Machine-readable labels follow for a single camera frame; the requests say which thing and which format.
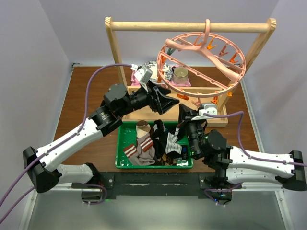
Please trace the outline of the pink round clip hanger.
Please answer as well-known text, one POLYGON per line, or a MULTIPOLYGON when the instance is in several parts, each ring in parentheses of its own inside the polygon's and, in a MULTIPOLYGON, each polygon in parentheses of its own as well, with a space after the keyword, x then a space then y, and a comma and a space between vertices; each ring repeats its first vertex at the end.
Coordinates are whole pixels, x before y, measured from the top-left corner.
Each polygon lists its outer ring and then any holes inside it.
POLYGON ((247 71, 246 58, 233 41, 214 30, 207 19, 199 31, 186 32, 166 39, 157 55, 157 75, 166 87, 188 97, 217 97, 229 94, 247 71), (189 91, 166 77, 165 64, 186 69, 193 77, 214 88, 213 92, 189 91))

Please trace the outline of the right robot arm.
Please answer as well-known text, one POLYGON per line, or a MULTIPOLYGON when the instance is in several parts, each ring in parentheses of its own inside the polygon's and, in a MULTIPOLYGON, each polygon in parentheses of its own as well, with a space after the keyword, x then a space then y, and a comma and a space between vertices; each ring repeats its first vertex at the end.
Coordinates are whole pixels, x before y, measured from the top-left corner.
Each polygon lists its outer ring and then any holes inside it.
POLYGON ((215 188, 244 182, 280 184, 292 191, 306 191, 306 164, 301 151, 286 154, 269 154, 245 150, 242 145, 231 146, 216 129, 205 133, 204 122, 217 118, 209 109, 193 110, 179 104, 179 128, 184 130, 189 141, 191 157, 201 159, 215 170, 209 178, 215 188))

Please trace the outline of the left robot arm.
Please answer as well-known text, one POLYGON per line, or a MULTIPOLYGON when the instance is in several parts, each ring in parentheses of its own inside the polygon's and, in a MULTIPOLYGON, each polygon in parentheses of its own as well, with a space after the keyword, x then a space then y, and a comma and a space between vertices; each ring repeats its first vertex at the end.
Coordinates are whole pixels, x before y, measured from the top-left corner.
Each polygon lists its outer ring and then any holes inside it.
POLYGON ((23 151, 24 168, 38 193, 58 184, 81 183, 89 188, 99 184, 99 171, 91 163, 64 165, 63 162, 88 144, 101 139, 122 125, 122 117, 149 107, 162 115, 179 103, 171 91, 153 83, 129 94, 124 84, 113 84, 99 108, 87 115, 81 124, 59 139, 37 149, 23 151))

